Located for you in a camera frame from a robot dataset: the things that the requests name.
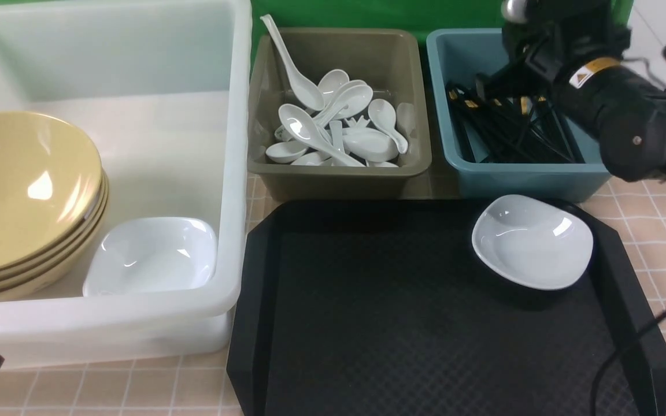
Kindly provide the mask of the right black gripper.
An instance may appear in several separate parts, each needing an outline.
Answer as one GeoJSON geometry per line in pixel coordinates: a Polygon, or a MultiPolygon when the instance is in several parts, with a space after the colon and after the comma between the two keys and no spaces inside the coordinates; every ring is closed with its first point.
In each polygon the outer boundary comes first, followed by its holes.
{"type": "Polygon", "coordinates": [[[594,58],[616,57],[617,21],[603,1],[531,1],[526,24],[503,24],[508,63],[492,75],[475,77],[483,100],[548,92],[570,72],[594,58]]]}

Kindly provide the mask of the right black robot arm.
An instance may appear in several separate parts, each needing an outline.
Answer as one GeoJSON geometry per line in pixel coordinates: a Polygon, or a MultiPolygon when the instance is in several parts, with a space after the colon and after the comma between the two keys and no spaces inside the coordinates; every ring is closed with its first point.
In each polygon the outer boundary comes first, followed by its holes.
{"type": "Polygon", "coordinates": [[[622,64],[631,29],[610,1],[505,1],[508,64],[476,76],[481,100],[544,95],[626,182],[666,181],[666,90],[622,64]]]}

